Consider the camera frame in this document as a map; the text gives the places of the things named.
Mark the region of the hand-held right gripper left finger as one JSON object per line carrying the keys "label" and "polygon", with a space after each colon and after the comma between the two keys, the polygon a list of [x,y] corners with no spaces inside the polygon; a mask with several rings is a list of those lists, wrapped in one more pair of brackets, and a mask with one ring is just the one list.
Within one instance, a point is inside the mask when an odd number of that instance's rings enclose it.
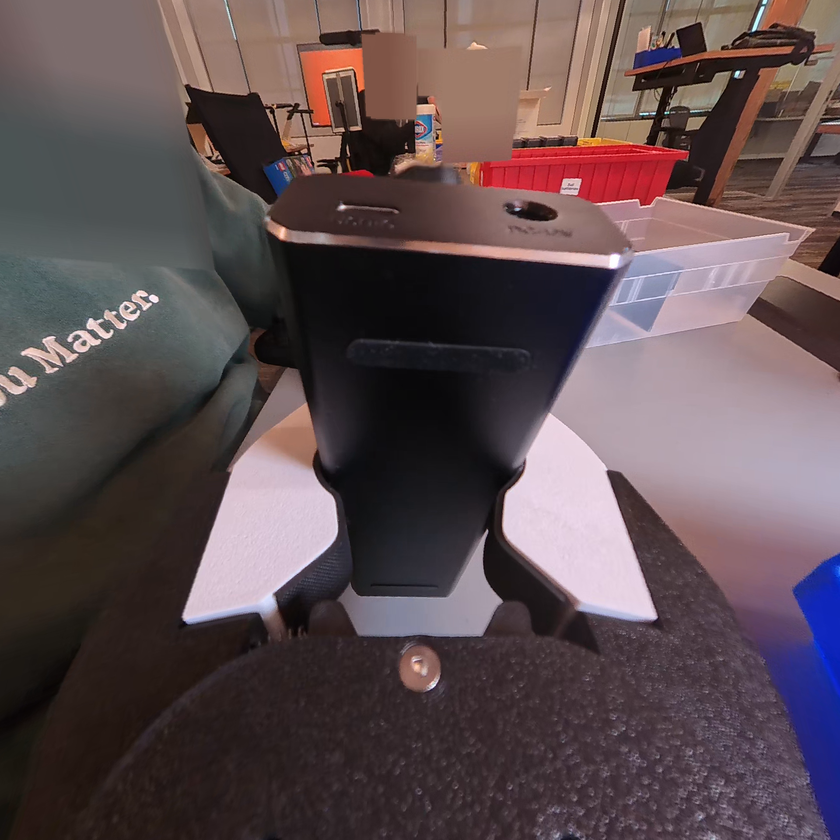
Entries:
{"label": "hand-held right gripper left finger", "polygon": [[352,572],[341,504],[317,471],[307,408],[253,443],[229,474],[182,619],[187,625],[256,615],[269,639],[305,627]]}

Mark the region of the person's green sweatshirt torso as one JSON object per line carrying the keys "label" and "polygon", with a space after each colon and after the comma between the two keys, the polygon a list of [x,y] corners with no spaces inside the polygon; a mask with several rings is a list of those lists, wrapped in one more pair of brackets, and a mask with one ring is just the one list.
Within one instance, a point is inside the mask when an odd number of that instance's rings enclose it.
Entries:
{"label": "person's green sweatshirt torso", "polygon": [[2,255],[2,725],[49,701],[113,577],[249,420],[280,317],[266,203],[189,150],[210,269]]}

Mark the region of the black backpack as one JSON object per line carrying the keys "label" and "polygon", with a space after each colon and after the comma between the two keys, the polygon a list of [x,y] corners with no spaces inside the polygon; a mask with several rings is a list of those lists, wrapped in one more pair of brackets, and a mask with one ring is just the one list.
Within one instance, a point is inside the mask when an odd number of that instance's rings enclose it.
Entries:
{"label": "black backpack", "polygon": [[764,29],[742,33],[722,49],[792,48],[791,58],[786,63],[796,66],[810,58],[815,46],[816,32],[774,23]]}

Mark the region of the wooden support post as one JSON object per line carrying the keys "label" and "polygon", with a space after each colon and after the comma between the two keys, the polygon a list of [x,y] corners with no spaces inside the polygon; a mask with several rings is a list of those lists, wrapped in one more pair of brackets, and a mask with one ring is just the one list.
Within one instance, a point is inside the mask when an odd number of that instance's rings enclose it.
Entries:
{"label": "wooden support post", "polygon": [[751,64],[742,78],[732,78],[725,87],[700,128],[700,137],[710,142],[711,166],[706,168],[693,203],[718,205],[779,68],[781,64]]}

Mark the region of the clear plastic bin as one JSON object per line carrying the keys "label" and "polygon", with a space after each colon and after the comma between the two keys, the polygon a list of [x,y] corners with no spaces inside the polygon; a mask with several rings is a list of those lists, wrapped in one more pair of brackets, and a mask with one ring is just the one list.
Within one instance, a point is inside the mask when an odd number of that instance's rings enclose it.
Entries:
{"label": "clear plastic bin", "polygon": [[740,321],[813,232],[663,196],[601,208],[635,257],[587,348]]}

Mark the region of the orange wall screen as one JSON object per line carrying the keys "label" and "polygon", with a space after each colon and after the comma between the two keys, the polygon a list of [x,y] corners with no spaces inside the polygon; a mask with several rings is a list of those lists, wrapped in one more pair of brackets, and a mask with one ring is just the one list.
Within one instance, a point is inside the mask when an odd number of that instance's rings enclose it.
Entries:
{"label": "orange wall screen", "polygon": [[328,129],[329,106],[327,92],[323,86],[325,72],[353,68],[358,91],[364,90],[363,51],[360,45],[323,45],[321,43],[297,46],[301,75],[306,92],[308,108],[312,111],[311,126],[314,129]]}

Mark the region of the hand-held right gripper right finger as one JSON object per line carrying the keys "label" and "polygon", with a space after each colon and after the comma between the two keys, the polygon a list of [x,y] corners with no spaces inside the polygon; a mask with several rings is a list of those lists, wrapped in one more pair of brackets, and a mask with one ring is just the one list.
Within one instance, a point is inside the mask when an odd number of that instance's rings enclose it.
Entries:
{"label": "hand-held right gripper right finger", "polygon": [[555,416],[497,496],[483,568],[502,601],[486,635],[517,627],[597,649],[592,616],[658,620],[607,468]]}

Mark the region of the blue plastic bin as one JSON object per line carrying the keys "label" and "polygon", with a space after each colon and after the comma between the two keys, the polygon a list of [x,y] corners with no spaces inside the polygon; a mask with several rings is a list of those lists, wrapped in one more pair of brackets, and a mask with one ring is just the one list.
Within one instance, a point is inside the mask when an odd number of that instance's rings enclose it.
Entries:
{"label": "blue plastic bin", "polygon": [[793,588],[812,639],[798,665],[801,705],[794,723],[829,837],[839,838],[839,556]]}

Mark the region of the black fabric chair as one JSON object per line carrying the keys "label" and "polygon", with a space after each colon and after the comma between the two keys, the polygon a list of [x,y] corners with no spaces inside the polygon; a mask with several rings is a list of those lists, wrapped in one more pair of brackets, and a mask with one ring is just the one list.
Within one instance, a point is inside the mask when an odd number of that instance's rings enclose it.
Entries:
{"label": "black fabric chair", "polygon": [[190,85],[185,91],[231,178],[273,204],[277,193],[264,165],[286,158],[288,152],[260,95],[205,91]]}

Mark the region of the red plastic bin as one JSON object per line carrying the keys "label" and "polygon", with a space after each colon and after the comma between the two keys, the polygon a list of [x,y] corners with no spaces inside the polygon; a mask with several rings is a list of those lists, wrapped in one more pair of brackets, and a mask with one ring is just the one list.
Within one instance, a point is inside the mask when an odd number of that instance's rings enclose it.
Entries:
{"label": "red plastic bin", "polygon": [[516,149],[506,161],[480,165],[478,184],[576,196],[591,203],[649,205],[667,188],[685,150],[633,143]]}

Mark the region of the large black USB hub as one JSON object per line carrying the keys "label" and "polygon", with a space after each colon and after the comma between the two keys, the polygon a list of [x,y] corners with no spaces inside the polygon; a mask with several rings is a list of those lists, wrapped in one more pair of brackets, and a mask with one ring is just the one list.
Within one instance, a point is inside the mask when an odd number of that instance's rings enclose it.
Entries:
{"label": "large black USB hub", "polygon": [[266,217],[362,596],[444,597],[633,247],[563,194],[314,175]]}

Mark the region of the colourful printed boxes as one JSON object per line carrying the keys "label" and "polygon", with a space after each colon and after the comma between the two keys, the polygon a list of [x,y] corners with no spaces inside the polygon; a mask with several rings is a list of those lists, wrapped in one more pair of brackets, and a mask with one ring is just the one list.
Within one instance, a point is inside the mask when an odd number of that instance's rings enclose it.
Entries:
{"label": "colourful printed boxes", "polygon": [[277,196],[286,191],[296,179],[314,174],[310,154],[293,154],[262,166],[266,178]]}

